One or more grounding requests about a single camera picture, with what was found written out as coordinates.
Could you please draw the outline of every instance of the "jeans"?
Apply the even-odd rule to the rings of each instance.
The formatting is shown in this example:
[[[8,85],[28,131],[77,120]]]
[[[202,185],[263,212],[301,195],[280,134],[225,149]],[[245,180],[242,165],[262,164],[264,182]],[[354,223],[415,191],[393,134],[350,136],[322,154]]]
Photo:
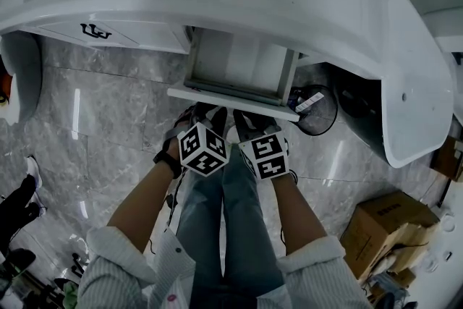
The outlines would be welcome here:
[[[0,204],[0,252],[3,255],[7,254],[9,241],[13,235],[41,213],[37,203],[31,202],[26,207],[34,192],[35,179],[27,175],[21,187]]]
[[[284,284],[263,221],[257,185],[236,145],[230,162],[209,177],[192,174],[177,238],[196,261],[191,308],[254,308],[256,297]],[[219,234],[226,223],[225,273]]]

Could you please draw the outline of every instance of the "rolled-up sleeve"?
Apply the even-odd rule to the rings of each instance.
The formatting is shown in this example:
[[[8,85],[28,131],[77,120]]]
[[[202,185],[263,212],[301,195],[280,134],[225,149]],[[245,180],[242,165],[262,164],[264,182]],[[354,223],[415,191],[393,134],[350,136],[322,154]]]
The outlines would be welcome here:
[[[279,259],[293,308],[371,308],[344,255],[335,237],[324,237]]]
[[[156,275],[145,257],[114,227],[92,229],[87,242],[96,257],[79,285],[78,308],[143,308],[142,289]]]

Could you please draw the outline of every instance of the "black cabinet handle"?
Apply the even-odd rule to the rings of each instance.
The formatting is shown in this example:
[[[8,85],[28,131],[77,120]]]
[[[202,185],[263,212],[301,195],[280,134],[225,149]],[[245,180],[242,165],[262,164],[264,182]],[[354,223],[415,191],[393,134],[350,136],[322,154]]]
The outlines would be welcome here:
[[[90,26],[90,32],[87,31],[87,25],[85,23],[81,23],[80,25],[82,26],[82,32],[84,34],[91,36],[95,39],[102,38],[106,40],[110,35],[113,35],[111,33],[102,33],[101,31],[95,30],[96,25],[94,25],[93,23],[88,24]]]

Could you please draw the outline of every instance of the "shirt cuff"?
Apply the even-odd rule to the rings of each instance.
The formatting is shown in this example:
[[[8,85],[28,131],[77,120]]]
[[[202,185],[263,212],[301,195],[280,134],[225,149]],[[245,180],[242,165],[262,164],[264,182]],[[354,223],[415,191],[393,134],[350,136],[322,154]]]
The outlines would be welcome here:
[[[138,279],[142,288],[156,283],[156,274],[146,263],[146,257],[116,227],[92,228],[87,233],[87,243],[96,255]]]
[[[291,255],[278,259],[278,267],[289,274],[299,269],[318,263],[325,263],[346,255],[344,248],[336,237],[328,236],[312,241]]]

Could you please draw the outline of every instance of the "person's right arm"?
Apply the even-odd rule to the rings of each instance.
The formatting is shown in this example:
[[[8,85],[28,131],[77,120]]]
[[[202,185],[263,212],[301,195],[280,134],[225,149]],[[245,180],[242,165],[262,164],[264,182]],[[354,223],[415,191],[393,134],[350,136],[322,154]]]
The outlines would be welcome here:
[[[371,308],[344,261],[341,243],[326,234],[292,175],[272,183],[286,243],[286,256],[278,265],[293,308]]]

